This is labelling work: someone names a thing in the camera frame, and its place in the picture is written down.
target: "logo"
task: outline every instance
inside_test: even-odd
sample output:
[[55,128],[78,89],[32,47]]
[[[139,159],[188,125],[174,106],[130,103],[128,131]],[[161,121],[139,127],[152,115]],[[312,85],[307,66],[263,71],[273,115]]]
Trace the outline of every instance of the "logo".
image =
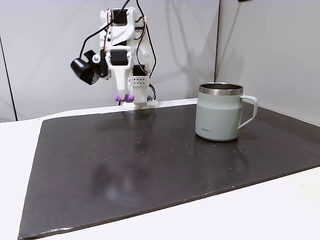
[[210,133],[214,132],[213,130],[208,130],[208,129],[205,129],[205,128],[201,128],[201,130],[206,131],[206,132],[210,132]]

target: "white table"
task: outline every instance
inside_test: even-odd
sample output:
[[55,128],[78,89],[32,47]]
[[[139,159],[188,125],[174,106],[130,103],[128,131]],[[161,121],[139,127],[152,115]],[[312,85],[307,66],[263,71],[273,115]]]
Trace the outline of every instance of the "white table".
[[[160,107],[195,104],[162,102]],[[72,110],[0,124],[0,239],[16,240],[43,120],[112,113],[121,106]],[[48,240],[94,239],[320,239],[320,167],[235,191]]]

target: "mug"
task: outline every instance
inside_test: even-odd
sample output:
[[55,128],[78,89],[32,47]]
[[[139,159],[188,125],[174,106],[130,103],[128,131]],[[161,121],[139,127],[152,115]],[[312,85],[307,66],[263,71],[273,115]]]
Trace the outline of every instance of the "mug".
[[[243,95],[244,87],[225,82],[204,83],[199,87],[196,104],[195,132],[200,137],[218,142],[231,141],[239,129],[257,115],[258,99]],[[253,116],[241,124],[242,99],[253,101]]]

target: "black mat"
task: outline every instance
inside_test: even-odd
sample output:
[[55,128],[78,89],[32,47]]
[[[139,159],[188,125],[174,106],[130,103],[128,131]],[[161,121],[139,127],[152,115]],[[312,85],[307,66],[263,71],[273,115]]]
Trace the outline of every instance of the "black mat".
[[[44,121],[19,238],[109,223],[320,164],[320,127],[259,108],[237,140],[215,143],[196,136],[195,112],[187,105]],[[251,115],[244,104],[243,120]]]

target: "mug handle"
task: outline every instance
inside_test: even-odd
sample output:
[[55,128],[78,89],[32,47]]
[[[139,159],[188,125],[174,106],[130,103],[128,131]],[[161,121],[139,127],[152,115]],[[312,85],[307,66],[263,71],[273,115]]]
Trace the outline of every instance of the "mug handle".
[[250,118],[248,121],[242,123],[238,129],[242,128],[244,125],[250,123],[257,115],[257,111],[258,111],[258,99],[254,96],[247,96],[247,95],[242,95],[240,97],[241,99],[248,99],[248,100],[251,100],[253,103],[254,103],[254,106],[253,106],[253,116],[252,118]]

